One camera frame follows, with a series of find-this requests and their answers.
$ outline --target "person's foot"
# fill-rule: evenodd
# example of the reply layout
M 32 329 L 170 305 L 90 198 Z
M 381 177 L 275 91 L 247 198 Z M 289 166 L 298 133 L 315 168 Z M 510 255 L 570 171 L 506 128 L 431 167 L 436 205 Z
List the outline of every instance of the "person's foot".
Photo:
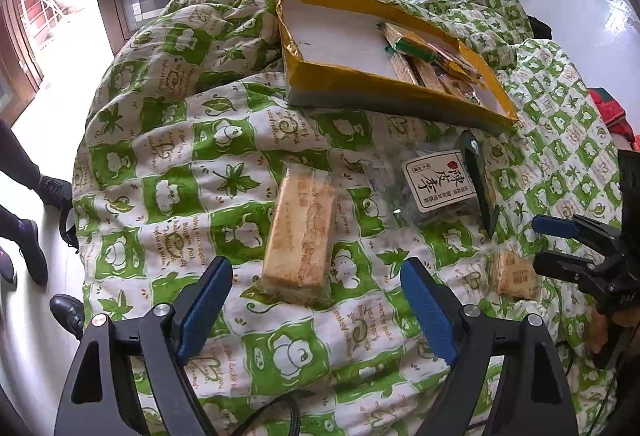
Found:
M 11 257 L 2 248 L 0 248 L 0 275 L 8 283 L 13 284 L 15 279 L 14 264 Z
M 40 176 L 36 193 L 45 205 L 51 205 L 58 210 L 62 210 L 65 204 L 70 206 L 73 199 L 71 183 L 49 176 Z
M 31 220 L 20 220 L 19 228 L 20 238 L 15 239 L 15 242 L 20 247 L 29 275 L 31 275 L 34 283 L 46 286 L 49 274 L 47 272 L 47 259 L 44 257 L 38 243 L 38 225 Z
M 49 301 L 49 309 L 58 324 L 76 339 L 82 339 L 84 306 L 81 301 L 71 295 L 57 293 Z

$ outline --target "bedspread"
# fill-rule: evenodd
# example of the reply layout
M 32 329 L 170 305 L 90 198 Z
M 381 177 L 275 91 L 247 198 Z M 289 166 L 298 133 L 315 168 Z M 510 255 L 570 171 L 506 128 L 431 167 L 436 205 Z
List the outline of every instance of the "bedspread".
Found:
M 389 140 L 432 142 L 460 128 L 290 108 L 276 0 L 172 0 L 105 73 L 78 149 L 74 207 L 86 318 L 141 316 L 224 255 L 234 267 L 232 290 L 201 355 L 186 367 L 220 434 L 295 389 L 304 434 L 408 436 L 448 370 L 400 288 L 400 265 L 416 256 L 463 304 L 509 319 L 538 313 L 554 339 L 571 344 L 577 358 L 569 381 L 586 432 L 612 379 L 585 357 L 586 298 L 544 278 L 540 302 L 512 302 L 489 290 L 486 266 L 498 246 L 531 255 L 554 244 L 593 256 L 571 240 L 537 236 L 530 222 L 535 214 L 579 213 L 620 225 L 612 139 L 567 55 L 532 38 L 517 0 L 384 1 L 481 54 L 518 109 L 511 134 L 475 131 L 501 212 L 493 239 L 478 217 L 446 213 L 430 228 L 386 230 L 388 209 L 362 169 Z M 278 302 L 255 287 L 289 161 L 331 170 L 340 184 L 327 308 Z M 143 368 L 134 369 L 145 415 L 163 434 Z M 499 374 L 494 357 L 472 421 L 488 415 Z M 256 434 L 286 435 L 286 413 L 270 416 Z

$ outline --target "yellow box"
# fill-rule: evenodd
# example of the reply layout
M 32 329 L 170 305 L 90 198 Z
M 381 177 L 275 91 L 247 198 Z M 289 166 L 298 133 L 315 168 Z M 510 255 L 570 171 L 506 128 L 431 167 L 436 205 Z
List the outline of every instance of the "yellow box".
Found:
M 517 121 L 510 98 L 484 59 L 428 22 L 378 0 L 278 0 L 287 100 L 295 106 L 369 109 L 418 116 L 494 134 Z M 398 80 L 381 21 L 415 31 L 464 57 L 482 76 L 485 106 Z

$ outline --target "metal screw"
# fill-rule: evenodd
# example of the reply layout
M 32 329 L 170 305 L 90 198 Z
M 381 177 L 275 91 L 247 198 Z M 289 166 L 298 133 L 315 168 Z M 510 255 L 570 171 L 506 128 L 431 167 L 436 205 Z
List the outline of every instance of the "metal screw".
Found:
M 91 324 L 94 326 L 102 326 L 107 321 L 107 315 L 104 313 L 97 314 L 93 319 L 91 319 Z
M 467 317 L 479 317 L 480 316 L 480 308 L 475 304 L 467 304 L 462 311 L 465 313 Z
M 531 315 L 527 315 L 527 322 L 532 326 L 542 326 L 542 317 L 532 313 Z
M 171 306 L 167 303 L 159 304 L 154 308 L 154 315 L 156 317 L 164 317 L 171 311 Z

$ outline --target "shoe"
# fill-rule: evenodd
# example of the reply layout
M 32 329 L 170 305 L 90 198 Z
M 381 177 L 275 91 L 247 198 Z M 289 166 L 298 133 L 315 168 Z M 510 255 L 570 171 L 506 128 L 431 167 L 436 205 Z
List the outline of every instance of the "shoe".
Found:
M 20 247 L 20 253 L 27 264 L 29 275 L 34 283 L 40 286 L 47 285 L 47 259 L 44 257 L 38 244 L 38 225 L 31 220 L 20 220 L 20 237 L 14 239 Z
M 63 293 L 55 294 L 49 301 L 53 317 L 76 339 L 82 339 L 84 329 L 84 305 L 75 297 Z
M 2 248 L 0 248 L 0 275 L 10 284 L 14 283 L 15 270 L 11 257 Z
M 73 199 L 71 183 L 49 176 L 40 176 L 36 193 L 45 205 L 51 205 L 58 210 L 62 210 L 65 204 L 71 204 Z

